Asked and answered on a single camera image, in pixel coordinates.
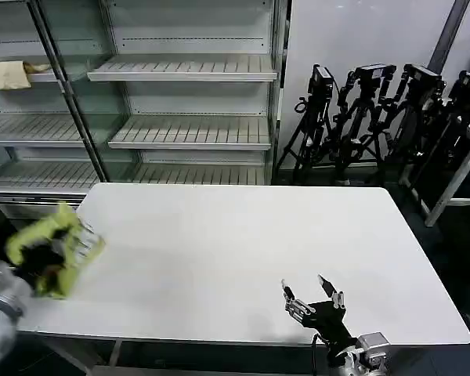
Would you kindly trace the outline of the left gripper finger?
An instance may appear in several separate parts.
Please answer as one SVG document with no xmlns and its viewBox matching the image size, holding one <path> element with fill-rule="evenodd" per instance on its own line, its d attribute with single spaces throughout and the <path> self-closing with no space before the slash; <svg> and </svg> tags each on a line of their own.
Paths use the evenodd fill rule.
<svg viewBox="0 0 470 376">
<path fill-rule="evenodd" d="M 77 238 L 98 238 L 99 235 L 86 222 L 79 220 L 77 227 Z"/>
<path fill-rule="evenodd" d="M 82 243 L 79 240 L 76 240 L 70 248 L 74 259 L 93 259 L 102 251 L 102 249 L 103 242 L 101 240 L 88 243 Z"/>
</svg>

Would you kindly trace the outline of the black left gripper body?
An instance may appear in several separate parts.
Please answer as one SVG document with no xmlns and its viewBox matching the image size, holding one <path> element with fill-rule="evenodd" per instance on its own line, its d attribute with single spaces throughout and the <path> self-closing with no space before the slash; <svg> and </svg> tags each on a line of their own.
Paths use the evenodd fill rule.
<svg viewBox="0 0 470 376">
<path fill-rule="evenodd" d="M 23 246 L 21 278 L 35 290 L 55 290 L 59 287 L 60 272 L 65 263 L 65 234 L 53 239 L 43 238 Z"/>
</svg>

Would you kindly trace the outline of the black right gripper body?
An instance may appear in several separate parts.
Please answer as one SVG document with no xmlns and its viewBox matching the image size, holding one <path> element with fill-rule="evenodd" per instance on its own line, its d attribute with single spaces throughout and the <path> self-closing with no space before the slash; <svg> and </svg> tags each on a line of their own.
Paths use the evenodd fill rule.
<svg viewBox="0 0 470 376">
<path fill-rule="evenodd" d="M 328 347 L 346 348 L 355 344 L 355 338 L 343 324 L 345 309 L 335 308 L 332 301 L 309 303 L 314 313 L 303 317 L 303 327 L 318 332 Z"/>
</svg>

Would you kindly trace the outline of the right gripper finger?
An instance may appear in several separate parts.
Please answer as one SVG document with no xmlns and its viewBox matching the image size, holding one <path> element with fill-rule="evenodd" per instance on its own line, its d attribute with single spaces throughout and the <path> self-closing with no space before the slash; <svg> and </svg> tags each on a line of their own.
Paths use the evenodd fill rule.
<svg viewBox="0 0 470 376">
<path fill-rule="evenodd" d="M 334 285 L 326 280 L 322 275 L 317 275 L 318 281 L 326 296 L 329 298 L 326 302 L 319 302 L 320 309 L 345 309 L 345 297 L 343 291 L 337 291 Z"/>
<path fill-rule="evenodd" d="M 289 313 L 290 317 L 301 324 L 306 317 L 316 313 L 316 310 L 312 306 L 305 304 L 302 300 L 295 297 L 292 289 L 285 282 L 285 279 L 281 280 L 281 286 L 285 300 L 284 308 Z"/>
</svg>

